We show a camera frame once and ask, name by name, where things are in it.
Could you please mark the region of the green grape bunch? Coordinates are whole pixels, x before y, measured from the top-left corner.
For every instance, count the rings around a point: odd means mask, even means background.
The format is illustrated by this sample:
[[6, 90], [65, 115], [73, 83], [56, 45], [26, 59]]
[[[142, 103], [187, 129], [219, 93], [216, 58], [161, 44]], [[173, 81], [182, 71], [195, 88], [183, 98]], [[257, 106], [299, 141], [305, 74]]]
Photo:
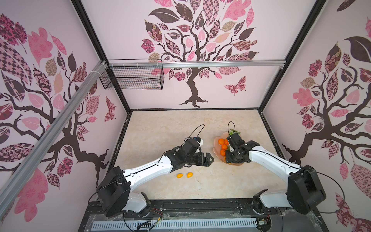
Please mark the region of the green grape bunch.
[[238, 134], [240, 135], [241, 133], [239, 131], [236, 131], [235, 129], [230, 129], [230, 132], [229, 132], [230, 135], [233, 135], [233, 134]]

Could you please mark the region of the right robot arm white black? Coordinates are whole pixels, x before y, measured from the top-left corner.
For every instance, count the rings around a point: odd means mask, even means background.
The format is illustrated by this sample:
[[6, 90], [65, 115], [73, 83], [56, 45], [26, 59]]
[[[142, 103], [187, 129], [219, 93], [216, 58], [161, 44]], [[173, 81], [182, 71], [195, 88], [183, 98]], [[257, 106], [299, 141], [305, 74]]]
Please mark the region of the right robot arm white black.
[[287, 187], [271, 191], [264, 189], [253, 196], [251, 207], [257, 214], [265, 214], [270, 208], [292, 208], [306, 215], [325, 201], [326, 193], [315, 169], [288, 162], [259, 143], [244, 141], [234, 133], [227, 138], [230, 149], [226, 151], [226, 163], [257, 163], [282, 179]]

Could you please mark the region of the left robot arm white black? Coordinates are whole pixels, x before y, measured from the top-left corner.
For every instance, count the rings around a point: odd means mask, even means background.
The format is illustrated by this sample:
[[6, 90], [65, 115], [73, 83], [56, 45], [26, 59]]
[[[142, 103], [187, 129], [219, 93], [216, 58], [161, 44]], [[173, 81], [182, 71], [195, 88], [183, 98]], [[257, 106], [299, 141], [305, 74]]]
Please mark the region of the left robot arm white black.
[[140, 185], [162, 175], [188, 166], [209, 167], [214, 162], [210, 153], [203, 153], [200, 137], [188, 138], [181, 146], [165, 151], [159, 159], [142, 166], [121, 170], [115, 167], [96, 188], [98, 200], [106, 217], [122, 210], [146, 215], [152, 207], [147, 195], [134, 190]]

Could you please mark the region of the pink petal-shaped fruit bowl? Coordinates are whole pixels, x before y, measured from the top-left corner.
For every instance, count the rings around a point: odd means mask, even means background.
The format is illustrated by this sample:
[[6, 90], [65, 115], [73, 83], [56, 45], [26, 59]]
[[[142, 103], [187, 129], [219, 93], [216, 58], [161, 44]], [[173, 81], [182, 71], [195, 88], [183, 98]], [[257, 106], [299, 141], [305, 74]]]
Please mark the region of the pink petal-shaped fruit bowl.
[[222, 145], [219, 144], [219, 139], [227, 139], [227, 137], [229, 137], [229, 133], [228, 132], [224, 132], [221, 136], [219, 137], [215, 137], [214, 138], [214, 146], [213, 146], [213, 152], [214, 154], [218, 157], [218, 159], [223, 162], [224, 164], [227, 164], [227, 165], [234, 165], [234, 166], [241, 166], [242, 163], [226, 163], [226, 160], [225, 160], [225, 156], [222, 156], [220, 151], [222, 149]]

